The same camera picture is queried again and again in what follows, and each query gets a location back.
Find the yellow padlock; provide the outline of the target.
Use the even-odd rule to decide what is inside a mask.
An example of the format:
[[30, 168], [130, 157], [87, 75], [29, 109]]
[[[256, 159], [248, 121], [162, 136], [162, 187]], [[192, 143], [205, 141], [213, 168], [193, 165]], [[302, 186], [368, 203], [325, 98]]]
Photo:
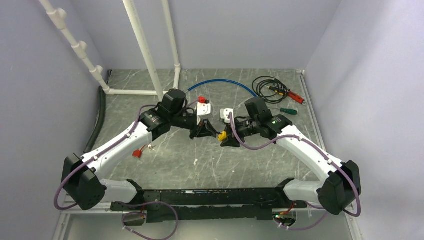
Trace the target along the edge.
[[228, 138], [227, 132], [226, 131], [222, 131], [221, 133], [218, 134], [217, 139], [220, 142], [224, 142], [226, 139]]

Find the red cable padlock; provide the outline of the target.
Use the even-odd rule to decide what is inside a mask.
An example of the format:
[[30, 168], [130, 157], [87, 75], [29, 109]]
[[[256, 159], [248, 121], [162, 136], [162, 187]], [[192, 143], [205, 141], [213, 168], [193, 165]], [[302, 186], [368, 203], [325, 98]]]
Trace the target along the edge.
[[133, 153], [132, 153], [132, 157], [140, 159], [143, 155], [144, 149], [145, 149], [146, 145], [143, 145], [141, 148], [136, 149]]

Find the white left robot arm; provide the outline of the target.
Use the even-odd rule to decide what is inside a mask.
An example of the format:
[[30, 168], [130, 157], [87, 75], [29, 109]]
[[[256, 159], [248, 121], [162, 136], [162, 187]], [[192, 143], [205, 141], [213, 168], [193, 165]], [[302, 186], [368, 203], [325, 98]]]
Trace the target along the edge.
[[190, 139], [216, 137], [217, 131], [209, 122], [213, 116], [210, 101], [199, 97], [192, 104], [185, 92], [169, 90], [157, 104], [141, 106], [131, 125], [112, 140], [82, 156], [73, 153], [66, 157], [54, 196], [55, 208], [65, 211], [79, 207], [86, 211], [99, 203], [123, 202], [131, 210], [139, 209], [144, 203], [141, 187], [133, 180], [110, 180], [107, 175], [171, 127], [188, 130]]

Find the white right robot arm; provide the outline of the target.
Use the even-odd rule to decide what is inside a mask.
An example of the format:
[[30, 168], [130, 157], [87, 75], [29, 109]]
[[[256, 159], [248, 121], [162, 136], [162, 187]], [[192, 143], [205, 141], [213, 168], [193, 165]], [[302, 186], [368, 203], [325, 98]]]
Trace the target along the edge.
[[253, 97], [244, 105], [247, 117], [235, 116], [232, 108], [221, 109], [220, 118], [226, 125], [218, 137], [222, 146], [258, 151], [275, 144], [292, 153], [318, 178], [317, 181], [287, 180], [275, 194], [280, 207], [303, 201], [320, 204], [333, 215], [341, 212], [352, 217], [361, 215], [360, 169], [354, 161], [342, 161], [324, 151], [287, 117], [272, 114], [263, 99]]

